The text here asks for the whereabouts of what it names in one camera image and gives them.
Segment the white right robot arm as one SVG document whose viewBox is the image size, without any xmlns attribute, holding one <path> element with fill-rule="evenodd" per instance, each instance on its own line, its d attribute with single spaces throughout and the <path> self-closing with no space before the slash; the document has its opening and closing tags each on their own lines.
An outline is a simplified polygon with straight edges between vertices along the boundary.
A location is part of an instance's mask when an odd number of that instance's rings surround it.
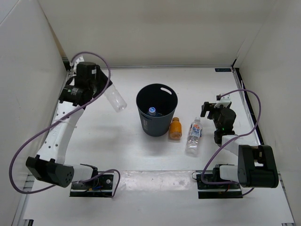
<svg viewBox="0 0 301 226">
<path fill-rule="evenodd" d="M 230 109 L 231 102 L 224 104 L 204 102 L 201 117 L 208 114 L 208 119 L 215 125 L 214 141 L 219 146 L 216 151 L 228 150 L 238 157 L 237 165 L 218 164 L 213 169 L 211 179 L 205 178 L 205 166 L 201 181 L 206 185 L 222 188 L 226 184 L 240 184 L 250 188 L 276 188 L 279 177 L 272 147 L 269 145 L 253 146 L 246 144 L 243 136 L 236 135 L 233 124 L 236 113 Z"/>
</svg>

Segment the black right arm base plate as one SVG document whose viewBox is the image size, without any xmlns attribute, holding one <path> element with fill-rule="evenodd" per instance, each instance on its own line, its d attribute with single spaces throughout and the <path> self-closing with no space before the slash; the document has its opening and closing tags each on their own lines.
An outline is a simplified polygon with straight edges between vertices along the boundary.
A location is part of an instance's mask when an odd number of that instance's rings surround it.
<svg viewBox="0 0 301 226">
<path fill-rule="evenodd" d="M 192 179 L 197 183 L 199 199 L 236 199 L 243 198 L 240 185 L 208 185 L 201 181 L 201 171 L 194 171 L 191 174 Z"/>
</svg>

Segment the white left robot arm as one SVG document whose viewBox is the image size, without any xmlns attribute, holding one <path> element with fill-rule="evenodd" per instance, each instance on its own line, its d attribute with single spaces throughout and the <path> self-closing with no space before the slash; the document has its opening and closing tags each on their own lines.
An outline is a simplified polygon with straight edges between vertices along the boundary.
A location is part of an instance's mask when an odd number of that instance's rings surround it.
<svg viewBox="0 0 301 226">
<path fill-rule="evenodd" d="M 88 188 L 99 183 L 94 167 L 66 165 L 65 156 L 75 126 L 82 116 L 86 103 L 94 99 L 108 83 L 100 66 L 92 62 L 80 62 L 76 75 L 60 94 L 54 123 L 44 144 L 35 157 L 28 157 L 26 167 L 39 180 L 52 185 L 67 187 L 75 181 L 83 181 Z"/>
</svg>

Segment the blue label Pocari Sweat bottle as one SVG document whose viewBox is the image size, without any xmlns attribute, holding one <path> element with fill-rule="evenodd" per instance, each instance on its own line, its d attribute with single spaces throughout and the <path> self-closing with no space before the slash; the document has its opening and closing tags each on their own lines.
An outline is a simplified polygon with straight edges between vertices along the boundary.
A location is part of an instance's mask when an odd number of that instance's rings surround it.
<svg viewBox="0 0 301 226">
<path fill-rule="evenodd" d="M 151 117 L 163 117 L 163 114 L 159 113 L 155 107 L 150 107 L 148 109 L 147 115 Z"/>
</svg>

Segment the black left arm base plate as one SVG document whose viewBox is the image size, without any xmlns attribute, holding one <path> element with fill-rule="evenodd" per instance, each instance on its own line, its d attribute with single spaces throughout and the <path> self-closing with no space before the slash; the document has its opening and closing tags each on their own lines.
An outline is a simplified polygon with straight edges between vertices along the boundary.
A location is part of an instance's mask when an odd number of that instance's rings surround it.
<svg viewBox="0 0 301 226">
<path fill-rule="evenodd" d="M 72 182 L 70 197 L 111 198 L 113 195 L 114 172 L 109 171 L 88 183 Z"/>
</svg>

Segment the clear plastic bottle white cap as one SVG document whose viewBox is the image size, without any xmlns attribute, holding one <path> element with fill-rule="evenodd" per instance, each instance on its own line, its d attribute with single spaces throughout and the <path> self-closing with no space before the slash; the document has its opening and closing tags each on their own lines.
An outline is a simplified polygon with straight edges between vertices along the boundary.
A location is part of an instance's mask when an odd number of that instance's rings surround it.
<svg viewBox="0 0 301 226">
<path fill-rule="evenodd" d="M 117 113 L 126 109 L 127 103 L 113 84 L 106 89 L 104 95 Z"/>
</svg>

